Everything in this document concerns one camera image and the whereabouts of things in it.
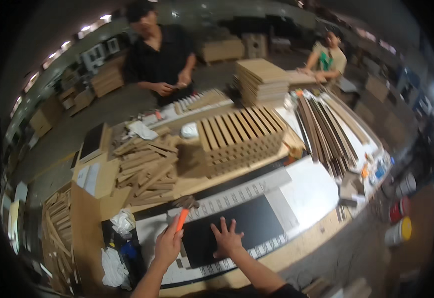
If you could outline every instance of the man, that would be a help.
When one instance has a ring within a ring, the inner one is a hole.
[[[329,87],[333,87],[346,67],[346,56],[339,48],[342,36],[339,29],[329,28],[325,45],[316,42],[306,67],[299,70],[307,75],[314,75],[317,82],[328,80]]]
[[[158,25],[157,11],[147,0],[126,8],[129,25],[140,36],[125,60],[125,82],[151,90],[159,106],[190,96],[196,64],[190,37],[180,25]]]
[[[155,258],[149,266],[131,298],[156,298],[159,295],[161,282],[167,268],[176,260],[181,251],[182,236],[184,230],[176,232],[179,217],[175,217],[170,226],[167,227],[156,241]],[[206,298],[240,298],[240,297],[270,297],[270,298],[306,298],[307,296],[298,292],[291,285],[287,284],[278,274],[271,271],[263,264],[252,258],[242,246],[244,233],[235,233],[237,223],[232,219],[230,228],[227,229],[225,218],[220,218],[219,229],[214,224],[210,228],[214,232],[217,241],[217,251],[214,258],[231,258],[240,268],[245,276],[252,283],[253,288],[242,289],[219,289],[202,291],[189,294],[186,297]]]

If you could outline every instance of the white bucket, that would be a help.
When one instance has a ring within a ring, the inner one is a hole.
[[[411,219],[404,217],[396,225],[386,231],[384,242],[386,246],[392,247],[401,244],[411,238],[412,223]]]
[[[416,190],[416,187],[416,179],[412,173],[409,173],[406,179],[399,183],[399,186],[396,188],[396,195],[400,198]]]

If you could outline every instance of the black shirt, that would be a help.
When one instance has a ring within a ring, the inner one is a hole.
[[[162,33],[161,48],[156,51],[140,37],[131,47],[123,66],[125,83],[148,81],[166,82],[175,85],[178,75],[183,70],[187,58],[194,52],[192,40],[184,28],[177,24],[160,25]],[[164,105],[179,98],[189,96],[192,86],[162,98],[156,92],[159,105]]]

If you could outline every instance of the yellow lid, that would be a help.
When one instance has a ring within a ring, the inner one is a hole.
[[[401,233],[404,241],[407,241],[411,238],[412,223],[411,223],[411,219],[409,217],[404,217],[402,219],[402,224],[400,227],[400,233]]]

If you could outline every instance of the red bucket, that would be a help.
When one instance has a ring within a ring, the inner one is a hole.
[[[396,202],[390,209],[389,209],[389,221],[391,223],[397,223],[400,221],[404,216],[409,214],[409,208],[410,208],[410,201],[407,196],[403,196],[399,202]]]

